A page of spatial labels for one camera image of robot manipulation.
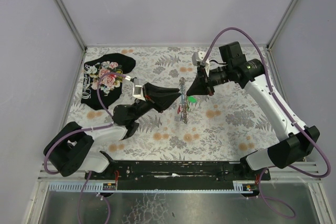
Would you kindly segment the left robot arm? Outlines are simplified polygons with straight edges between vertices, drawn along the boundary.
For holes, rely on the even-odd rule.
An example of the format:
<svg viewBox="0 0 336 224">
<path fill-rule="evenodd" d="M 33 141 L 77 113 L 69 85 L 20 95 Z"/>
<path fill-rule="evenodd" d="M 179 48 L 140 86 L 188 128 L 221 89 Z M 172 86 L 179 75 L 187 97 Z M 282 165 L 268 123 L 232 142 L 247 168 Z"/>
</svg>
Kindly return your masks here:
<svg viewBox="0 0 336 224">
<path fill-rule="evenodd" d="M 117 105 L 110 113 L 111 123 L 83 128 L 75 121 L 66 124 L 45 147 L 44 170 L 68 177 L 79 169 L 102 173 L 111 163 L 104 152 L 92 153 L 92 147 L 106 141 L 119 141 L 132 137 L 137 131 L 137 120 L 155 110 L 167 110 L 181 96 L 178 88 L 158 87 L 150 83 L 133 86 L 135 101 Z"/>
</svg>

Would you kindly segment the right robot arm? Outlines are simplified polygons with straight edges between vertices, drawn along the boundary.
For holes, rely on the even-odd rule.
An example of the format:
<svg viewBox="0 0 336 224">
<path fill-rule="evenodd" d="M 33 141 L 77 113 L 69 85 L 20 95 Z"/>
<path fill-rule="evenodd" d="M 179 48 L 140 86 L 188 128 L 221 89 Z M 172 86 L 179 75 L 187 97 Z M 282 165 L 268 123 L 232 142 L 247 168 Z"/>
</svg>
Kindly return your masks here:
<svg viewBox="0 0 336 224">
<path fill-rule="evenodd" d="M 247 60 L 239 42 L 219 48 L 224 65 L 210 69 L 205 52 L 196 52 L 192 63 L 197 67 L 194 82 L 186 95 L 213 95 L 215 86 L 230 81 L 239 84 L 259 105 L 275 131 L 279 143 L 255 151 L 241 159 L 251 170 L 276 166 L 285 168 L 311 154 L 320 132 L 316 126 L 307 127 L 279 95 L 258 59 Z"/>
</svg>

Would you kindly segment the black floral cloth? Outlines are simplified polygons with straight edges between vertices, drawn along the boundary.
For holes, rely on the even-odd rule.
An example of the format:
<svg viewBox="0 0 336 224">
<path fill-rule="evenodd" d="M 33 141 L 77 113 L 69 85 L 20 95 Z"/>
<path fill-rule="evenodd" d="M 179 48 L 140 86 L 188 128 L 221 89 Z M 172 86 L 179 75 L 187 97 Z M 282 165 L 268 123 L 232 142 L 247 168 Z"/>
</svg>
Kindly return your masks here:
<svg viewBox="0 0 336 224">
<path fill-rule="evenodd" d="M 135 59 L 120 53 L 105 54 L 85 62 L 81 103 L 94 110 L 108 108 L 121 96 L 122 76 L 135 66 Z"/>
</svg>

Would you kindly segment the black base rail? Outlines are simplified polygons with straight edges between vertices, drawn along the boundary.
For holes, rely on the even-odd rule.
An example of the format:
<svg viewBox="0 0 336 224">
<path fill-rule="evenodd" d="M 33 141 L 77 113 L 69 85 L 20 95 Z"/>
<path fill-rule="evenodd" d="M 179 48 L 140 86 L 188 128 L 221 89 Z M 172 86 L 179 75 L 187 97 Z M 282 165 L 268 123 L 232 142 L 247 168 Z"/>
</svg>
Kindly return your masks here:
<svg viewBox="0 0 336 224">
<path fill-rule="evenodd" d="M 270 180 L 270 175 L 252 170 L 247 164 L 228 161 L 113 161 L 90 180 L 138 184 L 203 185 L 218 182 L 243 182 L 253 185 L 259 178 Z"/>
</svg>

